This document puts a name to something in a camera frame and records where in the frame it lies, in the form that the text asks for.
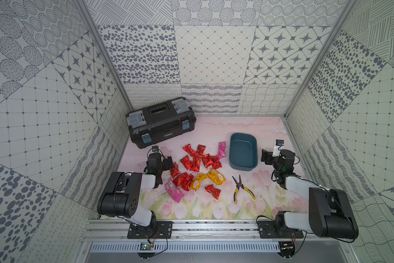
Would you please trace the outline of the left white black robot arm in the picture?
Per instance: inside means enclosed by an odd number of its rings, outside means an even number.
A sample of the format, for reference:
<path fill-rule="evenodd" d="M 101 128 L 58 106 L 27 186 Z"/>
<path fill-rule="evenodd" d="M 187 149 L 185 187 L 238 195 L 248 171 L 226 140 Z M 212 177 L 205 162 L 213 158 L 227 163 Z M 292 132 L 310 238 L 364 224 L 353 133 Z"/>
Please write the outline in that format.
<path fill-rule="evenodd" d="M 122 218 L 138 228 L 155 230 L 156 216 L 140 205 L 140 193 L 145 189 L 158 188 L 163 183 L 163 172 L 173 167 L 171 157 L 151 153 L 144 172 L 113 172 L 98 199 L 98 214 Z"/>

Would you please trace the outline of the black plastic toolbox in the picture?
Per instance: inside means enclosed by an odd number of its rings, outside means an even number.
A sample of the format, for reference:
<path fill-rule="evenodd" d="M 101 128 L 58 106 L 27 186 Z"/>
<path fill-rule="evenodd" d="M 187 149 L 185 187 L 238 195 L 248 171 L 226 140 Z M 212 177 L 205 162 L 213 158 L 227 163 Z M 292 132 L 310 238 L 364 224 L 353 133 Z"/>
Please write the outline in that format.
<path fill-rule="evenodd" d="M 195 128 L 197 118 L 184 97 L 168 100 L 126 115 L 131 141 L 144 149 Z"/>

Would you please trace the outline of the magenta tea bag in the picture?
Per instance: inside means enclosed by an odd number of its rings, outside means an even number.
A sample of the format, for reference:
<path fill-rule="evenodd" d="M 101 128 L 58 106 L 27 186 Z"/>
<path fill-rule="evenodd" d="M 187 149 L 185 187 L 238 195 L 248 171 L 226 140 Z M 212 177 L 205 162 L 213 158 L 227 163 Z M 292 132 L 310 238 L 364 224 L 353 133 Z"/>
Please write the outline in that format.
<path fill-rule="evenodd" d="M 218 156 L 219 159 L 222 159 L 222 158 L 226 157 L 226 154 L 225 154 L 226 146 L 227 146 L 227 144 L 226 144 L 225 141 L 224 142 L 220 142 L 218 144 L 218 155 L 217 156 Z"/>
<path fill-rule="evenodd" d="M 165 189 L 167 193 L 170 195 L 170 197 L 177 203 L 180 203 L 182 198 L 184 197 L 183 192 L 181 192 L 175 184 L 172 182 L 172 180 L 169 180 L 165 184 Z"/>

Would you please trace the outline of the teal plastic storage box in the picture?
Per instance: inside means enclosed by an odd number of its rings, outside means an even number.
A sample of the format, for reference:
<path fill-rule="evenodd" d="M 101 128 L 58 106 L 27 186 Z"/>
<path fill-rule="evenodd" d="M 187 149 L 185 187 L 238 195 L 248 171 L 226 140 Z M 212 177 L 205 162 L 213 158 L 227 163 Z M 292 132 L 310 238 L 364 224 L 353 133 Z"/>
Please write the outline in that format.
<path fill-rule="evenodd" d="M 238 171 L 249 172 L 258 165 L 257 140 L 253 135 L 233 133 L 229 146 L 229 165 Z"/>

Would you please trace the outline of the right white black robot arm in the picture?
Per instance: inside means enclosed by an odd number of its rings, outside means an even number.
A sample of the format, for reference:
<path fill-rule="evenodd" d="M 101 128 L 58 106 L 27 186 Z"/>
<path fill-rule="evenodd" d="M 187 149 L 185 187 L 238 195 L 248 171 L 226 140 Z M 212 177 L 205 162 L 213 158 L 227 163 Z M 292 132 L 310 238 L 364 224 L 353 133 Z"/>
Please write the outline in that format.
<path fill-rule="evenodd" d="M 320 186 L 294 172 L 296 154 L 290 150 L 262 150 L 261 162 L 273 167 L 272 181 L 308 201 L 308 211 L 280 211 L 274 219 L 278 234 L 306 231 L 318 237 L 353 242 L 359 229 L 347 194 L 340 189 Z"/>

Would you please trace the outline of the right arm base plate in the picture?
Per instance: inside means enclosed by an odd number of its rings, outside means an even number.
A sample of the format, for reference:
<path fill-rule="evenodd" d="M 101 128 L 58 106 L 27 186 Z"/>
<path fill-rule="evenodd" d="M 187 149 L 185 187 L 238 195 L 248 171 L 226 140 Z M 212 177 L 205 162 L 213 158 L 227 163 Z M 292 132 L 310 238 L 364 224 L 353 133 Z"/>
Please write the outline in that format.
<path fill-rule="evenodd" d="M 275 221 L 271 220 L 256 220 L 258 232 L 261 239 L 292 239 L 292 238 L 303 238 L 304 234 L 301 230 L 290 229 L 284 226 L 278 226 Z"/>

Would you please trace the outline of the white ventilation grille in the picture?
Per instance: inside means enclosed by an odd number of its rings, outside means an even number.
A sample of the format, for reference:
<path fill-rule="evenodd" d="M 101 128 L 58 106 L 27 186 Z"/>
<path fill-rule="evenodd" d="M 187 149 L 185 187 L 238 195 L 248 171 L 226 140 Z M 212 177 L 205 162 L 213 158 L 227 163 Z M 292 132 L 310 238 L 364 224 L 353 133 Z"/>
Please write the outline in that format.
<path fill-rule="evenodd" d="M 182 242 L 155 242 L 153 246 L 145 242 L 94 242 L 90 248 L 92 253 L 156 253 L 166 251 L 169 253 L 202 252 L 266 252 L 279 253 L 278 242 L 272 241 L 182 241 Z"/>

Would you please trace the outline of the aluminium mounting rail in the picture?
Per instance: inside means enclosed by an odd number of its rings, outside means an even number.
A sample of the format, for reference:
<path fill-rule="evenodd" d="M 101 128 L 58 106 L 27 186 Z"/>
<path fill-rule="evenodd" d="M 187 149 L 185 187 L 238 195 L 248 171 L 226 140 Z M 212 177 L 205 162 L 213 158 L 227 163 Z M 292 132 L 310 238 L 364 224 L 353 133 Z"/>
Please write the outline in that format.
<path fill-rule="evenodd" d="M 157 239 L 168 241 L 297 241 L 305 233 L 279 235 L 273 223 L 266 219 L 257 220 L 159 220 Z M 81 234 L 81 241 L 153 241 L 151 233 L 139 234 L 130 224 L 121 219 L 89 220 Z"/>

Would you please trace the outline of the red tea bag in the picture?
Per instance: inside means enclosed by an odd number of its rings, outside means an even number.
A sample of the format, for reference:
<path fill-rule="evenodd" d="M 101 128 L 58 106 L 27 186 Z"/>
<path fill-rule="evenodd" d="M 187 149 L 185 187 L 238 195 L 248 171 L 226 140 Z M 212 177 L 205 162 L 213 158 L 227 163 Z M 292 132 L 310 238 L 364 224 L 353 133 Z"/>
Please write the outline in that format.
<path fill-rule="evenodd" d="M 186 170 L 190 170 L 193 165 L 193 162 L 189 159 L 188 155 L 184 156 L 180 160 L 180 162 L 183 164 L 183 166 L 186 168 Z"/>
<path fill-rule="evenodd" d="M 201 157 L 195 155 L 193 157 L 193 161 L 192 161 L 192 165 L 190 167 L 190 171 L 199 172 L 200 171 L 200 165 L 201 165 Z"/>
<path fill-rule="evenodd" d="M 203 156 L 205 149 L 206 149 L 206 146 L 198 145 L 197 150 L 196 150 L 196 155 L 197 156 Z"/>
<path fill-rule="evenodd" d="M 214 185 L 212 184 L 212 185 L 206 186 L 205 191 L 210 193 L 214 199 L 219 200 L 220 194 L 221 194 L 221 189 L 214 187 Z"/>
<path fill-rule="evenodd" d="M 182 173 L 177 175 L 172 182 L 174 183 L 174 185 L 176 187 L 182 186 L 184 184 L 186 184 L 189 180 L 189 174 L 188 173 Z"/>
<path fill-rule="evenodd" d="M 193 181 L 194 181 L 194 175 L 184 173 L 182 177 L 182 184 L 181 184 L 182 189 L 185 191 L 190 191 L 190 186 Z"/>
<path fill-rule="evenodd" d="M 203 163 L 205 168 L 208 168 L 208 167 L 210 167 L 211 165 L 214 164 L 213 159 L 210 156 L 210 154 L 203 155 L 202 163 Z"/>
<path fill-rule="evenodd" d="M 211 161 L 212 161 L 212 168 L 213 169 L 219 169 L 222 168 L 222 163 L 219 160 L 218 156 L 211 156 Z"/>
<path fill-rule="evenodd" d="M 174 162 L 173 167 L 170 169 L 170 175 L 174 179 L 176 176 L 180 175 L 179 167 L 176 162 Z"/>

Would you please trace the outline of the yellow tea bag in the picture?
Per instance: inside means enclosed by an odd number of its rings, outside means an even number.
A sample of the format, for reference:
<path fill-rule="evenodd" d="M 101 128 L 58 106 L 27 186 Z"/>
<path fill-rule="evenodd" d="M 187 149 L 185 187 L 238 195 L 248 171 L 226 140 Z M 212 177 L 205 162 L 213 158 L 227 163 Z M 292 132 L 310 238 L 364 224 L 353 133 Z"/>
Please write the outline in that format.
<path fill-rule="evenodd" d="M 204 173 L 200 173 L 190 185 L 191 190 L 197 191 L 200 188 L 200 184 L 203 180 L 207 179 L 208 175 Z"/>
<path fill-rule="evenodd" d="M 216 185 L 222 185 L 224 182 L 226 182 L 225 177 L 213 168 L 211 168 L 208 172 L 208 178 L 211 179 Z"/>

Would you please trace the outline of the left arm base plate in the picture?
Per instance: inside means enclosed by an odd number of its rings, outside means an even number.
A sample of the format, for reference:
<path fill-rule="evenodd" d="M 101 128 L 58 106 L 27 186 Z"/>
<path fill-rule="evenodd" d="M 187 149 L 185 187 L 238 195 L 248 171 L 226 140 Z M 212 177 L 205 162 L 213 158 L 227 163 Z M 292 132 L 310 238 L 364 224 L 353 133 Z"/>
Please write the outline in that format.
<path fill-rule="evenodd" d="M 128 231 L 128 239 L 170 239 L 172 235 L 172 221 L 156 221 L 149 226 L 131 225 Z"/>

